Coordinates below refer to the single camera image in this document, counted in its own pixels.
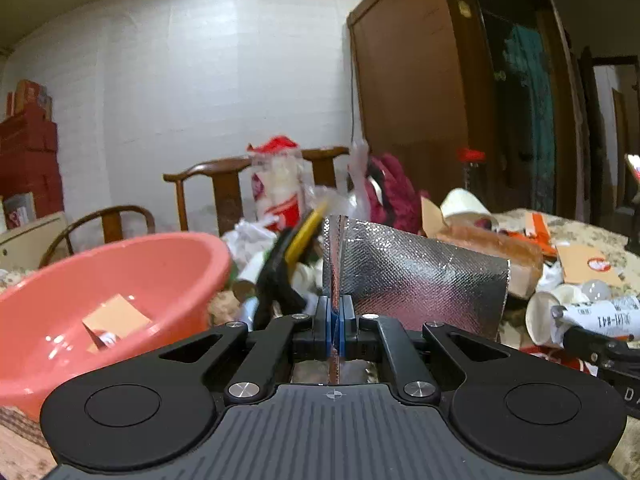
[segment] red lid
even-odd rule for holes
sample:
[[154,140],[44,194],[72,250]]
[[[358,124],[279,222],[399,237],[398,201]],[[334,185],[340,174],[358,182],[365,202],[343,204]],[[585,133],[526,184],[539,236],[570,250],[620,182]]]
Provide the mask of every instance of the red lid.
[[484,152],[469,148],[458,149],[458,160],[460,162],[484,162],[485,159]]
[[289,137],[280,135],[276,137],[271,137],[268,142],[265,142],[261,146],[256,146],[255,148],[249,144],[246,147],[248,152],[255,153],[278,153],[282,150],[288,150],[290,148],[298,148],[299,146],[293,142],[293,140],[289,139]]

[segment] gray ridged plate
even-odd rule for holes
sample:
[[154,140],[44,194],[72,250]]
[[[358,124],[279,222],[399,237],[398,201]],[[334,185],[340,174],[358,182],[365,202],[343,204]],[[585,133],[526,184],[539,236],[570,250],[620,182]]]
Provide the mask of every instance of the gray ridged plate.
[[548,476],[502,468],[462,445],[438,410],[404,406],[384,384],[335,388],[287,384],[260,404],[227,410],[206,442],[167,465],[120,476],[89,475],[63,465],[46,478],[613,480],[620,476],[608,465]]

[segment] maroon backpack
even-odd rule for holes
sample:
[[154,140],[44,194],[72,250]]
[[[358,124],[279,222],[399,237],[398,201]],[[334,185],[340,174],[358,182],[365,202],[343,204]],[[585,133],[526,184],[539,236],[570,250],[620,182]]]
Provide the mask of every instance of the maroon backpack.
[[418,234],[422,226],[420,194],[415,192],[397,158],[390,153],[380,158],[370,156],[365,188],[372,222]]

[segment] pink plastic basin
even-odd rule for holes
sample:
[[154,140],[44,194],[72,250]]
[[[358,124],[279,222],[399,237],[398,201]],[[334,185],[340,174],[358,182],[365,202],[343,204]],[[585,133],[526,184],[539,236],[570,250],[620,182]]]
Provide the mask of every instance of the pink plastic basin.
[[[34,273],[0,295],[0,406],[38,420],[66,380],[206,330],[229,269],[222,240],[185,232],[104,245]],[[82,319],[116,294],[152,322],[91,353]]]

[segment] patterned tablecloth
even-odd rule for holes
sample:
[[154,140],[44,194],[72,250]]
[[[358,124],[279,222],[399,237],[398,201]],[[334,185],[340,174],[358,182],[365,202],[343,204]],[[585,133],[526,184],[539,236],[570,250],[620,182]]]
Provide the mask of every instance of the patterned tablecloth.
[[[517,209],[496,217],[501,227],[522,230],[525,213],[526,210]],[[640,294],[640,258],[623,249],[626,237],[552,215],[545,215],[545,219],[553,241],[593,246],[623,271],[623,285],[615,289],[616,295]],[[625,434],[609,463],[627,479],[640,480],[640,421],[627,419]],[[54,466],[37,423],[15,409],[0,408],[0,474],[7,480],[38,480]]]

